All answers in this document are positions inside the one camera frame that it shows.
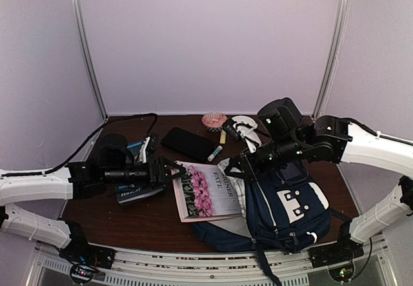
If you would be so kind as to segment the white book pink flowers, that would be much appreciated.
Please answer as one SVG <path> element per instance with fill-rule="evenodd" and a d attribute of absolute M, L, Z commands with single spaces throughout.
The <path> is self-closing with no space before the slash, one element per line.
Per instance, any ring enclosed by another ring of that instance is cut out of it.
<path fill-rule="evenodd" d="M 183 223 L 215 221 L 241 215 L 230 180 L 216 165 L 176 161 L 185 173 L 173 180 L 179 219 Z"/>

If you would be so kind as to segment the navy blue student backpack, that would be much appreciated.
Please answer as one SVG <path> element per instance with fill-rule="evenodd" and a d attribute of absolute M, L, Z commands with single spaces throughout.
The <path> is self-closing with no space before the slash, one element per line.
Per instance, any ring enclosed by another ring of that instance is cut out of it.
<path fill-rule="evenodd" d="M 191 225 L 198 239 L 218 252 L 254 251 L 264 274 L 275 284 L 265 249 L 295 253 L 315 244 L 330 231 L 332 217 L 350 218 L 330 207 L 327 197 L 300 161 L 271 170 L 259 181 L 231 177 L 241 216 Z"/>

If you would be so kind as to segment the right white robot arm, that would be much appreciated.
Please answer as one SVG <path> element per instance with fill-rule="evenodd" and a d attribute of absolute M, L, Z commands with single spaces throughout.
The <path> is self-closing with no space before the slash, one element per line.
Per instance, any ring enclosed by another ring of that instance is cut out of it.
<path fill-rule="evenodd" d="M 347 117 L 321 116 L 305 123 L 289 97 L 271 101 L 257 117 L 270 138 L 268 143 L 250 137 L 257 123 L 244 116 L 234 116 L 223 123 L 228 135 L 248 146 L 231 160 L 226 174 L 253 182 L 269 170 L 306 160 L 359 163 L 402 175 L 388 196 L 345 226 L 344 237 L 331 246 L 335 260 L 346 260 L 355 251 L 356 243 L 366 242 L 402 215 L 412 213 L 411 141 L 384 135 Z"/>

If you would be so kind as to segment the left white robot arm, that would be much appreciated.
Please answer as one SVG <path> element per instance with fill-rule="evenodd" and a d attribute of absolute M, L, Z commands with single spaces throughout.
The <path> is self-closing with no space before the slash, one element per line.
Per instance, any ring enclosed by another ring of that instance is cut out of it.
<path fill-rule="evenodd" d="M 95 161 L 74 162 L 73 157 L 103 128 L 104 122 L 62 163 L 50 169 L 1 171 L 1 232 L 42 241 L 68 251 L 79 263 L 93 256 L 80 225 L 51 220 L 28 212 L 18 202 L 41 199 L 88 199 L 109 186 L 165 185 L 185 174 L 184 167 L 154 154 L 154 137 L 147 134 L 137 159 L 123 147 L 105 146 Z"/>

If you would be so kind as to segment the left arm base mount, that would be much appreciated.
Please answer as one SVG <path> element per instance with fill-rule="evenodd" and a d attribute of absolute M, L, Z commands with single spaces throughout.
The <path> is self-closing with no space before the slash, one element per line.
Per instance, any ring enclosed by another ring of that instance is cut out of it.
<path fill-rule="evenodd" d="M 116 255 L 114 249 L 89 244 L 55 249 L 62 259 L 71 264 L 68 274 L 78 285 L 91 282 L 100 269 L 111 269 Z"/>

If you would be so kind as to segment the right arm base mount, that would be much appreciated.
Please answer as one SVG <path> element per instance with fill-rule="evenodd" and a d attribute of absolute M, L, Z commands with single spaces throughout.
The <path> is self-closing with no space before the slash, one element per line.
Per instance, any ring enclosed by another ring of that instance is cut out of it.
<path fill-rule="evenodd" d="M 312 247 L 308 255 L 314 269 L 326 267 L 329 276 L 338 283 L 350 282 L 356 276 L 354 260 L 364 255 L 359 243 L 335 242 Z"/>

